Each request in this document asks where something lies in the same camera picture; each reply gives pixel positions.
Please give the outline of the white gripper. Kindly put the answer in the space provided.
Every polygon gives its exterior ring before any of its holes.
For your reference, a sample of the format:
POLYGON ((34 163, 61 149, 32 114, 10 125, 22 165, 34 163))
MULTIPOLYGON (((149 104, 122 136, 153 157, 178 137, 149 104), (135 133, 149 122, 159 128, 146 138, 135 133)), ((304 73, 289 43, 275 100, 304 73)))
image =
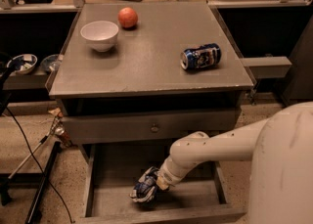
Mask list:
POLYGON ((186 169, 168 157, 159 169, 156 184, 162 191, 166 191, 169 186, 178 184, 185 176, 186 169))

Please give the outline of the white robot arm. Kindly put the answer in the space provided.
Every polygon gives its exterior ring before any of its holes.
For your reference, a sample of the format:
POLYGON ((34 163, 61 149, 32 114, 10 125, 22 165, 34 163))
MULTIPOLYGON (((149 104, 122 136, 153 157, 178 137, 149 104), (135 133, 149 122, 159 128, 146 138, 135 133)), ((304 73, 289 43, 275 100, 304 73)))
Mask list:
POLYGON ((249 224, 313 224, 312 102, 214 137, 198 131, 177 140, 156 184, 166 189, 217 160, 251 162, 249 224))

